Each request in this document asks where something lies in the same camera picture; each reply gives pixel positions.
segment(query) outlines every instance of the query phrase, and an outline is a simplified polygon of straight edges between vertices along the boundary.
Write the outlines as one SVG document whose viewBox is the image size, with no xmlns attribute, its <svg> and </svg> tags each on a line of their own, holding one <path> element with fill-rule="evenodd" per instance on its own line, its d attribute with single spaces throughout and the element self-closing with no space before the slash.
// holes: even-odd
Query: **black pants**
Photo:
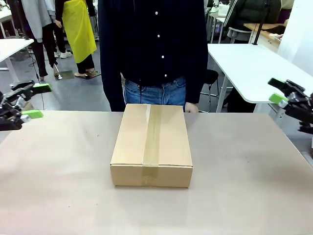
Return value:
<svg viewBox="0 0 313 235">
<path fill-rule="evenodd" d="M 94 63 L 92 60 L 92 55 L 90 54 L 85 60 L 83 60 L 81 63 L 77 64 L 78 72 L 81 74 L 86 73 L 86 70 L 93 69 Z"/>
<path fill-rule="evenodd" d="M 53 31 L 55 34 L 55 38 L 57 39 L 57 44 L 59 51 L 62 53 L 65 53 L 65 42 L 64 42 L 64 37 L 63 37 L 63 28 L 59 28 L 55 23 L 53 24 Z M 57 45 L 55 44 L 55 40 L 53 38 L 53 49 L 54 52 L 57 52 Z"/>
<path fill-rule="evenodd" d="M 239 92 L 233 88 L 226 98 L 228 100 L 227 112 L 229 113 L 253 113 L 255 104 L 246 102 Z"/>
<path fill-rule="evenodd" d="M 45 70 L 44 47 L 47 52 L 50 66 L 53 68 L 53 65 L 58 64 L 56 58 L 54 57 L 53 42 L 54 42 L 53 25 L 48 24 L 47 26 L 43 27 L 43 42 L 38 43 L 37 40 L 35 39 L 35 42 L 31 45 L 31 48 L 33 49 L 37 61 L 40 77 L 48 75 L 47 71 Z"/>
</svg>

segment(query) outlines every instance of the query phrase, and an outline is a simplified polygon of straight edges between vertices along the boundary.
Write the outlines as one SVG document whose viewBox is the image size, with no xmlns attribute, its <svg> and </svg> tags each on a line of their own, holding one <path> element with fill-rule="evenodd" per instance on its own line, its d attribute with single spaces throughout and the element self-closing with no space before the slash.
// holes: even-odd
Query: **gray jacket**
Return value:
<svg viewBox="0 0 313 235">
<path fill-rule="evenodd" d="M 36 40 L 43 40 L 43 27 L 52 23 L 44 0 L 22 0 L 23 9 Z"/>
</svg>

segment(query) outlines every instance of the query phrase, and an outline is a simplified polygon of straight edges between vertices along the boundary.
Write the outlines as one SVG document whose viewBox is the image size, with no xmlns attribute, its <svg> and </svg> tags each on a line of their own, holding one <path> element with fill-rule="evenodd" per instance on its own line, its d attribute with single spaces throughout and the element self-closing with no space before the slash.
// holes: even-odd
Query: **dark blue shirt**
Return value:
<svg viewBox="0 0 313 235">
<path fill-rule="evenodd" d="M 112 111 L 125 108 L 121 76 L 141 86 L 186 78 L 198 103 L 207 68 L 203 0 L 100 0 L 101 72 Z"/>
</svg>

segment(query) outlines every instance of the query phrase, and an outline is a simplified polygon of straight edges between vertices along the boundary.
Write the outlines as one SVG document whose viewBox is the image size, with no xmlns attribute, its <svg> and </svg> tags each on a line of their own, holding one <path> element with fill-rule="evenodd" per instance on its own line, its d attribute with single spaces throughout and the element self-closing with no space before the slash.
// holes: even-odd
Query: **cable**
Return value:
<svg viewBox="0 0 313 235">
<path fill-rule="evenodd" d="M 37 70 L 36 70 L 36 68 L 35 68 L 35 63 L 36 63 L 37 61 L 33 58 L 33 54 L 32 54 L 32 53 L 29 53 L 29 52 L 28 52 L 28 54 L 30 54 L 30 57 L 31 57 L 31 59 L 32 59 L 32 61 L 33 61 L 33 63 L 30 64 L 30 65 L 32 65 L 31 67 L 34 67 L 34 70 L 35 70 L 35 73 L 36 73 L 36 77 L 37 77 L 38 83 L 40 83 L 39 76 L 38 76 Z M 41 93 L 41 100 L 43 101 L 43 110 L 45 110 L 44 97 L 43 97 L 43 94 L 42 94 L 42 93 Z"/>
</svg>

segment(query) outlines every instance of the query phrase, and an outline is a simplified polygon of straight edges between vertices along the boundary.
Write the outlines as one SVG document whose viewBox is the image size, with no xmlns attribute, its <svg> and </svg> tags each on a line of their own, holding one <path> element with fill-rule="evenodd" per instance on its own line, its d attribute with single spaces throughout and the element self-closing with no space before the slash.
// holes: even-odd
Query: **sneaker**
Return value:
<svg viewBox="0 0 313 235">
<path fill-rule="evenodd" d="M 66 59 L 66 58 L 68 58 L 68 57 L 71 57 L 72 56 L 72 53 L 70 53 L 69 51 L 66 51 L 65 53 L 62 53 L 61 52 L 61 58 L 62 59 Z"/>
<path fill-rule="evenodd" d="M 59 58 L 60 54 L 61 54 L 61 53 L 60 53 L 59 51 L 57 51 L 57 52 L 54 53 L 54 57 L 55 57 L 55 58 Z"/>
</svg>

